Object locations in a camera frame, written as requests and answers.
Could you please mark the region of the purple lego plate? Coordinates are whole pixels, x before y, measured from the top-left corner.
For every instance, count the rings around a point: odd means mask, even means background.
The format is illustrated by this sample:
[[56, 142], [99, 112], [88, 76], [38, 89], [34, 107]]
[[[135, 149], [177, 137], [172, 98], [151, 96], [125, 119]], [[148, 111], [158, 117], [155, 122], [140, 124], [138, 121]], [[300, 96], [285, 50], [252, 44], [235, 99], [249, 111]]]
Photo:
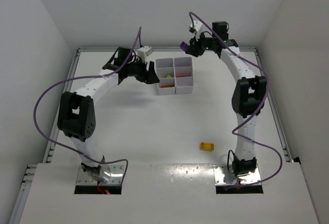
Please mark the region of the purple lego plate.
[[187, 53], [189, 51], [189, 47], [190, 47], [189, 44], [187, 44], [184, 41], [182, 41], [180, 46], [179, 46], [179, 48], [185, 53]]

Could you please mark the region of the brown lego plate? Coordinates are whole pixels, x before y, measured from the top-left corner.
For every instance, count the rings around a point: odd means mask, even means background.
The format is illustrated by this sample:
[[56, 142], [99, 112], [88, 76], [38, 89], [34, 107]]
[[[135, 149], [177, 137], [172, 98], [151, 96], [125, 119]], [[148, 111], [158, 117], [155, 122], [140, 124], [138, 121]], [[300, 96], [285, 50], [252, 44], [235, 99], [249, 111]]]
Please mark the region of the brown lego plate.
[[163, 85], [163, 86], [160, 86], [160, 88], [173, 88], [175, 87], [174, 85]]

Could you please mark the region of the yellow lego brick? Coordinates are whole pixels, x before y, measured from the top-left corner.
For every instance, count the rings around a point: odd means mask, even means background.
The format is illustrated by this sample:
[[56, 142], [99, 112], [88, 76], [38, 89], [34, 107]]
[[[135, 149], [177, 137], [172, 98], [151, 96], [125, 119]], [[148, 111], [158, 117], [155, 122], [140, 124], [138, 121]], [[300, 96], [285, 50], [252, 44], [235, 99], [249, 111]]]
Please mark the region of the yellow lego brick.
[[214, 143], [201, 142], [199, 148], [203, 151], [214, 151]]

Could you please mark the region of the red lego brick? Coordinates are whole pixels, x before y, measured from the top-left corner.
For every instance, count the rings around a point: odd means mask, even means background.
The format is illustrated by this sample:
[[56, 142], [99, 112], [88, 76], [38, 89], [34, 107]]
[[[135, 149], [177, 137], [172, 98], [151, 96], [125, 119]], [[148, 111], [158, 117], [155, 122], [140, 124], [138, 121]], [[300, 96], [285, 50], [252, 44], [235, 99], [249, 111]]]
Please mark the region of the red lego brick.
[[182, 73], [182, 74], [178, 74], [176, 77], [177, 78], [185, 78], [185, 77], [192, 77], [193, 75], [190, 73]]

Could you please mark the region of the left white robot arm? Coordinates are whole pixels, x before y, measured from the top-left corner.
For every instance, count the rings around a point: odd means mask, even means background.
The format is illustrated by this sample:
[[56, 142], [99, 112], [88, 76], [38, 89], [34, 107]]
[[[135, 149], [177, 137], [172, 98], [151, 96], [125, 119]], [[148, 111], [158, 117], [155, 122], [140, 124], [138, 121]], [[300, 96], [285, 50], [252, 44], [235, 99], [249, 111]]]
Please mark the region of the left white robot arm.
[[74, 92], [66, 91], [61, 96], [58, 129], [71, 139], [81, 153], [82, 169], [90, 178], [100, 181], [109, 174], [104, 165], [105, 158], [92, 139], [96, 129], [95, 104], [128, 77], [134, 77], [145, 84], [159, 83], [154, 62], [147, 61], [152, 52], [150, 46], [141, 47], [137, 51], [119, 47], [102, 67], [98, 78]]

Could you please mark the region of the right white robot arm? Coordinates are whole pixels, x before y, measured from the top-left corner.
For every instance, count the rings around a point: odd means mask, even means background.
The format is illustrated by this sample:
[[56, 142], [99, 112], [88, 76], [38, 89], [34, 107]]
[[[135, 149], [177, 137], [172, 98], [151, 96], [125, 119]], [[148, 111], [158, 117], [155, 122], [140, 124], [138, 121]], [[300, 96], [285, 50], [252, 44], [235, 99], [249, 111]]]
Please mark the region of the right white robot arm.
[[231, 72], [236, 82], [231, 104], [237, 117], [237, 128], [233, 130], [237, 143], [228, 171], [235, 176], [246, 175], [253, 173], [257, 167], [253, 141], [257, 116], [264, 106], [262, 101], [266, 95], [267, 80], [264, 76], [257, 76], [241, 59], [237, 42], [228, 38], [227, 22], [214, 22], [212, 28], [214, 32], [207, 37], [205, 25], [193, 21], [189, 26], [193, 38], [189, 45], [180, 47], [194, 57], [203, 55], [207, 50], [213, 51]]

